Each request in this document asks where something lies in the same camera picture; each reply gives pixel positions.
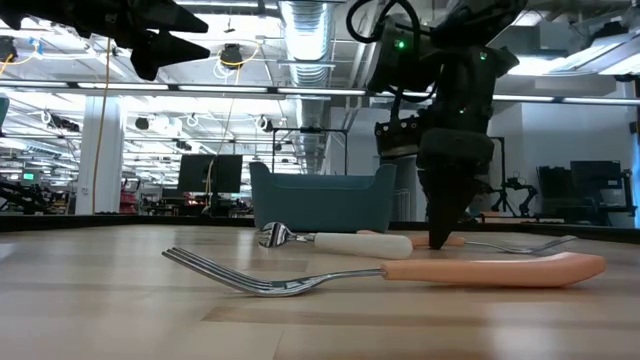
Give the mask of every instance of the black monitor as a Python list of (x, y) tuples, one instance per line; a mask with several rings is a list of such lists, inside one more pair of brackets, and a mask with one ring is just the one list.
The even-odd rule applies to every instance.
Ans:
[(572, 161), (571, 174), (578, 189), (622, 189), (619, 161)]
[(182, 155), (178, 190), (206, 192), (211, 168), (211, 192), (239, 193), (242, 179), (242, 155)]

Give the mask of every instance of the wooden tabletop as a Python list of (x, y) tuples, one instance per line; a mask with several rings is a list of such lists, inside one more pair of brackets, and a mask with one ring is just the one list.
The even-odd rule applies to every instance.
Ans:
[[(460, 234), (534, 246), (526, 234)], [(307, 295), (240, 294), (163, 258), (180, 246), (265, 279), (375, 268), (312, 245), (262, 249), (252, 229), (122, 226), (0, 234), (0, 358), (640, 359), (640, 247), (579, 240), (608, 271), (560, 290), (462, 288), (381, 278)], [(467, 246), (414, 258), (522, 259)]]

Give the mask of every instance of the blue container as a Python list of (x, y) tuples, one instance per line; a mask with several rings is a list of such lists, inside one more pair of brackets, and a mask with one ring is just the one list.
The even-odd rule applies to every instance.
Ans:
[(394, 165), (375, 176), (271, 174), (249, 165), (256, 226), (281, 222), (293, 231), (385, 232), (391, 220), (396, 178)]

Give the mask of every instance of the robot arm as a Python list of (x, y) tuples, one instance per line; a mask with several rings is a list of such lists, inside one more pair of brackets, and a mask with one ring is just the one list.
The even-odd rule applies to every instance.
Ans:
[[(396, 2), (405, 10), (410, 7), (407, 0), (390, 4)], [(375, 127), (378, 152), (383, 158), (418, 155), (434, 249), (442, 247), (480, 190), (475, 177), (488, 171), (494, 145), (486, 132), (493, 116), (495, 84), (518, 60), (508, 50), (487, 44), (516, 20), (526, 4), (526, 0), (459, 1), (433, 28), (386, 17), (387, 5), (374, 32), (378, 54), (368, 89), (396, 94), (391, 122)], [(429, 86), (426, 98), (403, 95), (404, 90), (424, 92)], [(417, 117), (398, 118), (402, 100), (423, 102), (436, 92), (432, 104)]]

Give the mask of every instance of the white pillar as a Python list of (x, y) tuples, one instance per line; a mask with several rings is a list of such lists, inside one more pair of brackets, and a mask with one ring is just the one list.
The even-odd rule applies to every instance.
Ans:
[[(102, 97), (87, 97), (84, 127), (82, 129), (82, 154), (80, 157), (80, 175), (78, 177), (78, 195), (76, 214), (90, 215), (95, 195), (95, 212), (119, 212), (120, 181), (122, 178), (122, 151), (124, 133), (127, 124), (127, 112), (120, 107), (117, 97), (107, 98), (100, 156), (96, 156), (100, 137), (102, 117)], [(94, 189), (94, 166), (98, 158), (96, 188)]]

